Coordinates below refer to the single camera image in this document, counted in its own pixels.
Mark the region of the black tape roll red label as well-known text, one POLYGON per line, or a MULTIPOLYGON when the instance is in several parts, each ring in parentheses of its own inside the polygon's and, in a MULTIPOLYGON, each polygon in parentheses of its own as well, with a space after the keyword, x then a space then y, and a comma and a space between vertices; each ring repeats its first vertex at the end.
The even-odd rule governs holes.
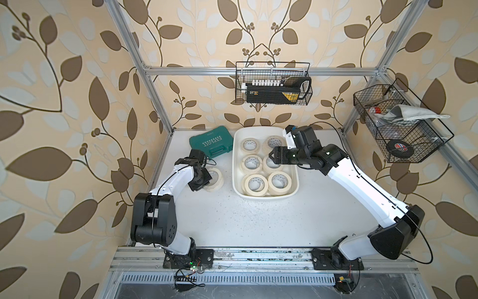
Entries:
POLYGON ((402 140, 390 140, 386 149, 391 156, 399 159, 409 159, 415 153, 413 146, 402 140))

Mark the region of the cream tape roll seven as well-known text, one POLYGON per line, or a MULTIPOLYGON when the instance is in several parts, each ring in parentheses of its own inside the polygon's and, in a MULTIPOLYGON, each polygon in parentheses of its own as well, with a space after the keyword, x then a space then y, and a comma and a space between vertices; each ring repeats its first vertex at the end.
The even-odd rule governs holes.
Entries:
POLYGON ((275 147, 287 147, 286 140, 277 135, 266 138, 263 143, 263 149, 265 151, 272 151, 275 147))

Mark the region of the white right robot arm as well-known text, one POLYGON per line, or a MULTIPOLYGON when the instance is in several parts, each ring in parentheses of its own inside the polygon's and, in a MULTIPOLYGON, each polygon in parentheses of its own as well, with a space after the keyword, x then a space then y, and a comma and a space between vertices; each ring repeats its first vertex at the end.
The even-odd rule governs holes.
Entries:
POLYGON ((375 254, 396 260, 420 232, 424 210, 417 205, 409 206, 387 193, 362 173, 347 153, 336 145, 316 149, 275 147, 269 158, 275 164, 305 164, 320 171, 345 188, 375 218, 378 223, 375 229, 344 237, 331 247, 339 262, 375 254))

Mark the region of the cream tape roll two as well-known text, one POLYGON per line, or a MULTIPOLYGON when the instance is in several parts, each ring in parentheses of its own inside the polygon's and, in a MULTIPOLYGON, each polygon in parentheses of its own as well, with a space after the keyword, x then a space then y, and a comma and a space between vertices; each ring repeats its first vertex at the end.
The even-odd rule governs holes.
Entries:
POLYGON ((272 196, 288 194, 292 188, 291 177, 282 171, 275 171, 268 177, 268 192, 272 196))

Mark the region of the cream tape roll one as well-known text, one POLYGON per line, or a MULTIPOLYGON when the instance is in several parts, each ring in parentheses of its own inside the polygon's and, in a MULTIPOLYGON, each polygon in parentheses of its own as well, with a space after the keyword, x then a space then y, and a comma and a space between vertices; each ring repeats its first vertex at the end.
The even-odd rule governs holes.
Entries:
POLYGON ((251 174, 244 177, 242 187, 246 195, 263 197, 269 188, 268 180, 261 174, 251 174))

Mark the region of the aluminium frame post left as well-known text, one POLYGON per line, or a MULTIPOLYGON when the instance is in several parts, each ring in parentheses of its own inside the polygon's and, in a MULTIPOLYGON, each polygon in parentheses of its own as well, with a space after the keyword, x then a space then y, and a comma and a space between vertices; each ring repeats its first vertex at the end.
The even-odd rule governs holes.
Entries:
POLYGON ((149 96, 151 97, 153 106, 157 110, 159 117, 163 121, 165 131, 168 133, 168 135, 172 136, 174 133, 174 128, 171 125, 166 109, 161 103, 161 100, 159 98, 158 92, 156 91, 154 83, 146 72, 148 69, 141 58, 141 54, 139 52, 138 46, 136 45, 133 34, 129 30, 126 19, 124 18, 121 12, 120 4, 118 3, 118 1, 110 1, 110 0, 106 0, 105 4, 108 8, 108 12, 110 16, 112 17, 113 22, 115 23, 115 25, 117 26, 119 30, 119 33, 134 63, 134 66, 137 68, 139 72, 139 77, 142 79, 144 86, 149 96))

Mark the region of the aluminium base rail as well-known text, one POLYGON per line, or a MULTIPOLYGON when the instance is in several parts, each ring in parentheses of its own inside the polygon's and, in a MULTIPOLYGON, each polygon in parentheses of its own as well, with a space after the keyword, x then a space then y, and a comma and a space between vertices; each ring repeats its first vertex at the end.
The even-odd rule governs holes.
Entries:
MULTIPOLYGON (((176 259, 158 247, 119 247, 108 271, 170 271, 176 259)), ((307 247, 199 247, 196 258, 184 265, 187 268, 200 267, 205 272, 226 273, 419 274, 417 264, 406 257, 388 260, 373 255, 361 258, 352 266, 332 267, 325 258, 307 247)))

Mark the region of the green tool case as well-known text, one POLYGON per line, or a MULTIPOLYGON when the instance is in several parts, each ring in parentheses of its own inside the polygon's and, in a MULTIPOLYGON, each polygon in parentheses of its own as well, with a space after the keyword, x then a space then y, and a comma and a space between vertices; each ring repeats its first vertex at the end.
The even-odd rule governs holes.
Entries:
POLYGON ((233 150, 234 138, 224 126, 219 126, 211 131, 190 137, 189 144, 192 149, 201 150, 208 158, 214 159, 233 150))

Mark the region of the cream tape roll three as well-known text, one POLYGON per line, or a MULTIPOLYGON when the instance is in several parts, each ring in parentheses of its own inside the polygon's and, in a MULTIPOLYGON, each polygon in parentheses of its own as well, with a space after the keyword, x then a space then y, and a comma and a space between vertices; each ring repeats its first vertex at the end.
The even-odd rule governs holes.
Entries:
POLYGON ((268 156, 264 157, 264 159, 263 159, 263 171, 266 174, 271 174, 271 173, 274 173, 276 171, 282 171, 282 170, 283 170, 283 165, 282 164, 275 164, 270 157, 268 157, 268 156))

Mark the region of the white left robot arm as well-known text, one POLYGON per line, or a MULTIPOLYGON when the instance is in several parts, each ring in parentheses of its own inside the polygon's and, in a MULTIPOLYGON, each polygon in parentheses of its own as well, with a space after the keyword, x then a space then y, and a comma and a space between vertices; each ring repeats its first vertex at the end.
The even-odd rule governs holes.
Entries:
POLYGON ((184 188, 199 191, 209 185, 208 158, 200 150, 174 163, 172 173, 148 193, 139 193, 133 201, 130 238, 143 245, 160 245, 173 255, 188 256, 194 252, 194 240, 178 232, 176 198, 184 188))

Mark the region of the aluminium frame post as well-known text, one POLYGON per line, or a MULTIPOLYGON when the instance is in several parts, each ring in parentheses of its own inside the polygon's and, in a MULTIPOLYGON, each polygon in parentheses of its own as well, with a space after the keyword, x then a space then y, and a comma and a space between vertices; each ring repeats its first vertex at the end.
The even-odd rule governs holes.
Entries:
POLYGON ((330 15, 332 43, 342 51, 335 75, 362 77, 370 86, 385 73, 426 1, 338 1, 330 15))
POLYGON ((134 66, 137 68, 139 72, 139 77, 142 79, 144 86, 149 96, 151 97, 153 106, 157 110, 159 117, 163 121, 165 131, 168 133, 168 135, 172 136, 174 133, 174 128, 171 125, 166 109, 161 103, 161 100, 159 98, 158 92, 156 91, 154 83, 146 72, 148 69, 141 58, 141 54, 139 52, 138 46, 136 45, 133 34, 129 30, 126 19, 124 18, 121 12, 120 4, 118 3, 118 1, 110 1, 110 0, 106 0, 105 4, 108 8, 108 12, 110 16, 112 17, 113 22, 115 23, 115 25, 117 26, 119 30, 119 33, 134 63, 134 66))

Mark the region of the cream tape roll eight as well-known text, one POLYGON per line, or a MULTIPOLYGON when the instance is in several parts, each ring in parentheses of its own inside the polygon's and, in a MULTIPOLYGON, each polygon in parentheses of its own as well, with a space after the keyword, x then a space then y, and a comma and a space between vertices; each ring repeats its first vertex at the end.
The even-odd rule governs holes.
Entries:
POLYGON ((211 175, 212 179, 209 184, 204 186, 204 190, 208 192, 216 192, 224 185, 224 177, 222 172, 215 167, 208 167, 207 171, 211 175))

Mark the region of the cream tape roll six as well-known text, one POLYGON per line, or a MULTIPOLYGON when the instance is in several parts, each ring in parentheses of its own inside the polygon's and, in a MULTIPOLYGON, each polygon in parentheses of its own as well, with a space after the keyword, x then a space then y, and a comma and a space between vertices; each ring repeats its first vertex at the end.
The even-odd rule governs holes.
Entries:
POLYGON ((245 154, 258 154, 260 151, 260 142, 254 138, 245 138, 241 142, 240 149, 245 154))

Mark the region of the cream tape roll four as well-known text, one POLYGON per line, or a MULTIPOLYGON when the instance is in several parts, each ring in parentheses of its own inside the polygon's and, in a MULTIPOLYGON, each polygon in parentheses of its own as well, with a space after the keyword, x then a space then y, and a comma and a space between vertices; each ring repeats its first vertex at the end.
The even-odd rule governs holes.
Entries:
POLYGON ((245 174, 258 174, 263 170, 263 160, 256 154, 249 154, 240 163, 245 174))

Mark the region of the aluminium frame post right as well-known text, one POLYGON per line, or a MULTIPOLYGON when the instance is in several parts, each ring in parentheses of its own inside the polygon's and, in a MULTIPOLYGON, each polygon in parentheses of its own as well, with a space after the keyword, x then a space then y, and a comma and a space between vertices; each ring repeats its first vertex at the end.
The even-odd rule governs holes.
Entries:
POLYGON ((332 43, 342 51, 335 75, 362 77, 370 86, 385 73, 426 1, 338 1, 330 15, 332 43))

